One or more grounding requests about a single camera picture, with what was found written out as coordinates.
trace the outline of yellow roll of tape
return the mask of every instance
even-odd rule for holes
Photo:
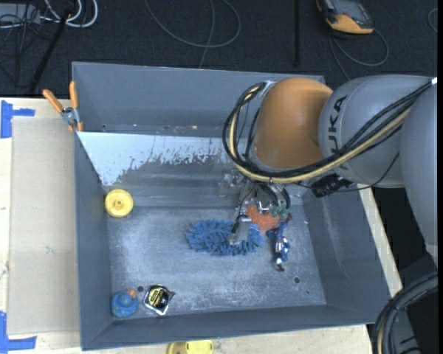
[[[123,218],[133,209],[133,198],[131,194],[123,189],[115,189],[105,197],[106,211],[116,218]]]
[[[168,354],[212,354],[211,340],[174,342],[169,346]]]

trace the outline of gray bin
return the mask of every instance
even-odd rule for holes
[[[75,135],[83,350],[375,321],[390,294],[358,192],[316,198],[288,186],[285,272],[267,238],[254,253],[217,257],[185,237],[191,222],[234,218],[240,189],[221,137],[240,94],[298,76],[72,64],[85,125]],[[134,208],[113,218],[103,202],[120,188]],[[147,309],[142,292],[133,316],[113,317],[115,292],[154,284],[176,293],[166,315]]]

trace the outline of blue brush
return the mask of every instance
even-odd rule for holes
[[[238,254],[246,255],[256,251],[257,247],[263,246],[264,237],[259,234],[258,226],[250,224],[248,238],[238,245],[230,245],[228,235],[233,229],[232,221],[204,220],[192,223],[192,228],[186,234],[192,249],[196,251],[206,251],[218,256]]]

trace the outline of black floor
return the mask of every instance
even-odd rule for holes
[[[75,9],[69,0],[49,1],[58,16],[66,7]],[[44,0],[0,2],[47,11]],[[40,97],[46,88],[68,98],[75,60],[321,74],[332,89],[375,74],[437,75],[438,0],[361,2],[376,32],[346,40],[330,36],[315,0],[297,0],[298,6],[296,0],[97,0],[96,22],[64,27],[46,63],[58,24],[0,27],[0,96]],[[88,22],[94,13],[92,0],[83,0],[85,21],[75,22]],[[415,263],[415,273],[426,271],[420,265],[427,257],[423,238],[405,190],[376,188],[374,195],[402,277]],[[422,353],[437,353],[438,297],[414,306],[409,315]]]

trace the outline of black stand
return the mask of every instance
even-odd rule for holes
[[[63,32],[63,29],[66,26],[66,21],[70,17],[73,7],[74,7],[74,5],[72,5],[72,8],[67,7],[66,10],[64,11],[64,14],[61,17],[61,20],[59,21],[58,29],[54,33],[51,43],[49,44],[46,52],[44,53],[43,58],[41,59],[41,62],[38,65],[38,68],[36,69],[34,76],[31,79],[30,94],[35,93],[36,86],[38,85],[38,82],[41,79],[41,75],[43,74],[43,71],[46,68],[47,62],[51,58],[51,54],[54,51],[56,43],[58,42],[58,40]]]

